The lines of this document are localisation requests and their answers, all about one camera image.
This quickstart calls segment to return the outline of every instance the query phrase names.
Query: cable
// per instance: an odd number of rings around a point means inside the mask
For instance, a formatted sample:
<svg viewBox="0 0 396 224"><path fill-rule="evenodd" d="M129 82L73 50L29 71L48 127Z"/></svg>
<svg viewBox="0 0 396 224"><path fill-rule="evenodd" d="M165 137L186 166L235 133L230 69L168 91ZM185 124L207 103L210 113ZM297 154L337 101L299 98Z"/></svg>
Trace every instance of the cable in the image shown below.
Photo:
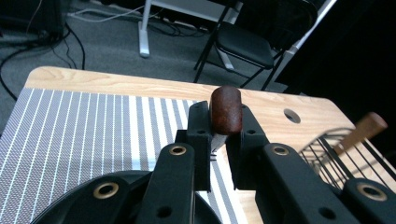
<svg viewBox="0 0 396 224"><path fill-rule="evenodd" d="M0 82L1 82L2 86L4 87L4 89L6 90L6 92L8 93L8 95L11 96L11 98L12 98L14 101L17 101L18 97L14 95L14 93L8 88L8 86L7 86L6 83L4 82L4 80L3 80L3 78L2 78L2 71L1 71L1 70L2 70L2 68L3 68L3 66L4 66L4 64L5 64L8 60L12 59L13 57L17 56L17 55L20 54L20 53L23 53L23 52L25 52L25 51L28 51L28 50L30 50L30 49L32 49L32 48L33 48L33 47L27 47L27 48L25 48L25 49L16 50L16 51L14 51L13 53L11 53L10 55L8 55L8 56L0 63Z"/></svg>
<svg viewBox="0 0 396 224"><path fill-rule="evenodd" d="M29 32L30 25L32 24L33 19L35 18L35 14L37 14L38 10L41 8L41 3L43 3L43 0L40 0L37 8L35 9L35 13L33 14L32 18L29 20L29 24L26 27L26 34Z"/></svg>
<svg viewBox="0 0 396 224"><path fill-rule="evenodd" d="M85 49L84 46L82 45L81 41L79 40L78 36L76 35L76 33L72 30L72 28L70 28L69 24L65 24L66 28L68 31L70 31L70 33L75 37L75 39L77 40L77 42L79 43L79 46L81 47L81 51L82 51L82 63L81 63L81 69L85 70Z"/></svg>
<svg viewBox="0 0 396 224"><path fill-rule="evenodd" d="M70 48L69 48L69 45L67 44L66 39L64 39L64 43L66 44L66 47L67 47L67 51L66 51L67 58L70 59L70 61L72 61L72 64L74 65L74 68L77 68L76 62L69 55Z"/></svg>
<svg viewBox="0 0 396 224"><path fill-rule="evenodd" d="M111 21L111 20L116 19L116 18L118 18L118 17L128 16L129 14L131 14L131 13L133 13L133 12L136 12L137 10L139 10L140 8L143 8L143 7L144 7L144 6L142 6L142 7L137 7L137 8L135 8L135 9L133 9L133 10L128 11L128 12L121 13L121 14L115 14L115 15L114 15L113 13L110 13L110 12L104 12L104 11L97 10L97 9L93 9L93 8L90 8L90 9L83 9L83 10L81 10L81 11L79 11L79 12L68 13L67 15L68 15L69 17L71 17L71 18L78 19L78 20L81 20L81 21L87 21L87 22L104 22L104 21ZM82 14L82 13L85 13L85 12L87 12L87 11L90 11L90 12L100 12L100 13L103 13L103 14L113 15L113 16L110 16L110 17L105 18L105 19L102 19L102 20L90 20L90 19L86 19L86 18L82 18L82 17L76 16L76 15L78 15L78 14Z"/></svg>
<svg viewBox="0 0 396 224"><path fill-rule="evenodd" d="M6 64L6 62L8 62L9 60L11 60L12 58L16 57L17 55L32 50L32 49L36 49L36 48L42 48L42 47L46 47L46 46L52 46L52 44L59 44L60 40L62 40L64 37L62 38L53 38L53 36L48 35L46 36L46 38L39 38L36 41L28 41L27 46L25 46L24 49L18 49L16 51L14 51L13 53L9 54L1 63L0 63L0 83L3 86L3 88L6 90L6 92L8 93L8 95L14 100L17 101L18 97L9 89L9 87L7 86L7 84L5 83L5 81L3 80L2 77L2 69L4 67L4 65Z"/></svg>

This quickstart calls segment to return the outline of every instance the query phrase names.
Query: black cable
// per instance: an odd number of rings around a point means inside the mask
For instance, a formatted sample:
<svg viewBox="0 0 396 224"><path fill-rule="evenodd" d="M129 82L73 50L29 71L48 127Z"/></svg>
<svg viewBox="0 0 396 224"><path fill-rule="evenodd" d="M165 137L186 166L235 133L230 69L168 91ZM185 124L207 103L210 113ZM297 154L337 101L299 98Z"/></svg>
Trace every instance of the black cable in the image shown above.
<svg viewBox="0 0 396 224"><path fill-rule="evenodd" d="M75 61L72 59L72 57L70 57L70 55L69 55L70 48L69 48L69 45L67 44L66 39L64 39L64 43L66 44L66 47L67 47L66 56L67 56L67 58L72 62L72 64L74 65L74 68L77 69L76 62L75 62Z"/></svg>
<svg viewBox="0 0 396 224"><path fill-rule="evenodd" d="M2 70L2 68L3 68L3 66L4 66L4 64L5 64L7 61L9 61L9 60L12 59L13 57L17 56L18 54L23 53L23 52L25 52L25 51L28 51L28 50L30 50L30 49L32 49L32 48L33 48L33 47L26 47L25 49L16 50L16 51L14 51L13 53L11 53L10 55L8 55L8 56L0 63L0 82L1 82L2 86L4 87L4 89L6 90L6 92L8 93L8 95L11 96L11 98L12 98L14 101L17 101L18 97L15 96L15 94L8 88L8 86L7 86L6 83L4 82L3 77L2 77L2 71L1 71L1 70Z"/></svg>
<svg viewBox="0 0 396 224"><path fill-rule="evenodd" d="M82 65L81 65L81 69L85 70L85 49L84 49L84 46L82 45L82 43L79 40L79 38L76 35L76 33L72 30L72 28L70 28L69 24L66 23L65 26L66 26L67 30L70 31L70 33L75 37L75 39L79 43L79 46L81 47L81 51L82 51Z"/></svg>
<svg viewBox="0 0 396 224"><path fill-rule="evenodd" d="M59 38L58 36L51 36L48 35L45 38L39 38L37 40L33 40L33 41L26 41L25 44L25 48L24 49L18 49L16 51L14 51L13 53L9 54L1 63L0 63L0 83L3 86L3 88L6 90L6 92L9 94L9 96L14 100L17 101L18 97L9 89L9 87L7 86L6 82L3 80L3 74L2 74L2 69L4 67L4 65L6 64L6 62L8 62L9 60L11 60L12 58L16 57L17 55L24 53L26 51L32 50L32 49L36 49L36 48L43 48L46 46L52 46L59 44L59 42L63 39L67 37L67 35ZM18 42L17 45L11 45L12 47L15 46L22 46L22 42Z"/></svg>
<svg viewBox="0 0 396 224"><path fill-rule="evenodd" d="M72 68L72 65L70 64L70 62L68 62L66 59L64 59L63 57L61 57L56 51L54 47L51 47L53 54L55 54L55 56L57 58L59 58L60 60L62 60L64 63L67 63L67 65L69 66L69 68Z"/></svg>

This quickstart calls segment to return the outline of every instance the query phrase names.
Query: wooden table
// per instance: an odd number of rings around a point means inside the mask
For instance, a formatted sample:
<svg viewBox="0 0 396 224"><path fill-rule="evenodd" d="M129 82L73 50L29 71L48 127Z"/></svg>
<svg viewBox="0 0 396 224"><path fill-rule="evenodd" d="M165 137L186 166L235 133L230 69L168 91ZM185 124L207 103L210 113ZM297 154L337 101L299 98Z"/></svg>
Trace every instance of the wooden table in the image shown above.
<svg viewBox="0 0 396 224"><path fill-rule="evenodd" d="M25 88L209 101L216 86L39 67L32 71ZM301 150L327 130L354 127L342 111L327 99L265 91L241 92L243 103L249 106L273 143L283 143ZM300 122L292 122L285 116L285 111L298 115ZM254 192L238 191L238 195L248 222L260 223Z"/></svg>

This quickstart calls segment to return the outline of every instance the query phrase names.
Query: striped mat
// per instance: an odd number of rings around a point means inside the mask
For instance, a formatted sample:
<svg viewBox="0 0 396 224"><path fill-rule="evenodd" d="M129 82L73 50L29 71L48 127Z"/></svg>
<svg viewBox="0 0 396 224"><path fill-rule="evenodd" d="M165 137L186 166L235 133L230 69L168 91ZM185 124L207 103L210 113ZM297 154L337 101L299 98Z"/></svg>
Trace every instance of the striped mat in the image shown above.
<svg viewBox="0 0 396 224"><path fill-rule="evenodd" d="M187 129L194 101L23 89L0 139L0 223L29 223L77 185L122 170L153 170ZM199 192L223 223L247 223L228 164L211 162Z"/></svg>

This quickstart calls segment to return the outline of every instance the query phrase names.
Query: wooden handle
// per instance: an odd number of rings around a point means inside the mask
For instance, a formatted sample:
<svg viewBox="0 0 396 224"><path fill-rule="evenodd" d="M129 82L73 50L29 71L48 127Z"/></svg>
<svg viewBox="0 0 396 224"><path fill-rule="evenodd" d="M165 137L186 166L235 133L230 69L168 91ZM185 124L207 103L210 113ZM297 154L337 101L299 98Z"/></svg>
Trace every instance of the wooden handle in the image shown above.
<svg viewBox="0 0 396 224"><path fill-rule="evenodd" d="M241 91L237 88L222 86L215 89L209 110L215 133L230 135L242 131Z"/></svg>
<svg viewBox="0 0 396 224"><path fill-rule="evenodd" d="M335 152L340 155L355 144L370 139L376 134L388 128L388 124L376 113L370 112L356 124L356 129L348 134L340 143L334 147Z"/></svg>

